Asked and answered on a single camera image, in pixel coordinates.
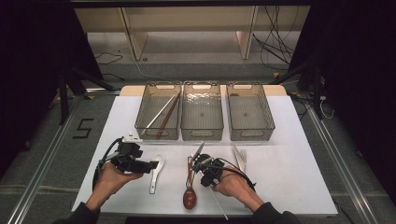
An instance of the fork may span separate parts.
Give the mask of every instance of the fork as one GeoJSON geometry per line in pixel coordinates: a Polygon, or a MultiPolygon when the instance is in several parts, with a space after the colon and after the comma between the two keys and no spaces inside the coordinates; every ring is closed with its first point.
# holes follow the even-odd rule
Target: fork
{"type": "Polygon", "coordinates": [[[245,169],[242,172],[245,173],[247,170],[247,162],[248,162],[247,151],[245,149],[241,149],[240,153],[241,153],[242,160],[244,161],[244,167],[245,167],[245,169]]]}

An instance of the human hand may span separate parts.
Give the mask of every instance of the human hand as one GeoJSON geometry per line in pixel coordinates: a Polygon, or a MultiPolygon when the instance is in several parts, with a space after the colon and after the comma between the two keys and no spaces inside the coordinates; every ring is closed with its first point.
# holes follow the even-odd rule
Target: human hand
{"type": "MultiPolygon", "coordinates": [[[[232,166],[227,168],[240,172],[232,166]]],[[[218,191],[225,196],[233,196],[239,202],[244,203],[252,212],[255,212],[264,201],[250,188],[247,181],[241,175],[224,170],[220,182],[214,186],[214,191],[218,191]]]]}
{"type": "Polygon", "coordinates": [[[91,211],[97,211],[104,203],[131,180],[142,177],[143,174],[124,174],[117,170],[111,162],[106,162],[100,172],[99,179],[86,206],[91,211]]]}

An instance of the brown stick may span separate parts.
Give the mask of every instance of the brown stick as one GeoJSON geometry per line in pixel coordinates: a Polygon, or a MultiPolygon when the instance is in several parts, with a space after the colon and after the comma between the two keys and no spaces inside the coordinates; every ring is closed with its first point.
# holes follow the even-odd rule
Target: brown stick
{"type": "Polygon", "coordinates": [[[165,116],[165,119],[163,120],[163,124],[161,124],[161,128],[157,133],[157,139],[159,139],[161,137],[161,135],[163,134],[162,130],[165,128],[166,123],[168,122],[169,118],[172,115],[173,110],[175,109],[175,106],[177,104],[178,98],[180,98],[180,93],[177,95],[175,101],[172,103],[171,108],[169,109],[168,113],[165,116]]]}

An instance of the white tabletop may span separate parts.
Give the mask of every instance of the white tabletop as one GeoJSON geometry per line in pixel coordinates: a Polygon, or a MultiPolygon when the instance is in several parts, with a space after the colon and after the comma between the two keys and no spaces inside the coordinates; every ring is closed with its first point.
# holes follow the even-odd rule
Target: white tabletop
{"type": "MultiPolygon", "coordinates": [[[[279,211],[291,211],[295,215],[335,216],[337,211],[312,154],[304,130],[289,96],[268,96],[276,129],[269,141],[232,142],[228,132],[225,99],[222,99],[224,131],[221,141],[206,142],[202,153],[223,158],[236,164],[231,144],[247,150],[247,175],[257,183],[256,191],[279,211]]],[[[118,96],[108,116],[106,126],[93,155],[91,165],[82,182],[72,208],[86,202],[92,193],[92,177],[97,162],[110,144],[129,132],[137,133],[134,122],[140,106],[139,96],[118,96]]],[[[183,206],[186,189],[187,157],[194,153],[201,142],[162,141],[138,143],[143,150],[141,161],[150,161],[157,154],[165,156],[165,164],[157,179],[155,194],[149,194],[151,174],[126,184],[102,206],[102,213],[125,216],[171,216],[171,217],[222,217],[209,189],[200,184],[201,177],[194,179],[193,188],[198,201],[192,210],[183,206]]],[[[216,193],[228,217],[247,216],[251,212],[234,198],[216,193]]]]}

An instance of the translucent gray storage bin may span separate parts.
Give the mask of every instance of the translucent gray storage bin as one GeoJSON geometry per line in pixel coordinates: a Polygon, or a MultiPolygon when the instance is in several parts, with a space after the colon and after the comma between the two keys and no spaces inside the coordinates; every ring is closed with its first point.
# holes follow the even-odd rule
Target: translucent gray storage bin
{"type": "Polygon", "coordinates": [[[178,139],[180,94],[180,82],[147,83],[134,124],[141,139],[178,139]]]}
{"type": "Polygon", "coordinates": [[[221,140],[224,123],[219,83],[188,81],[183,87],[183,140],[221,140]]]}
{"type": "Polygon", "coordinates": [[[230,138],[233,141],[267,141],[275,124],[262,84],[227,85],[230,138]]]}

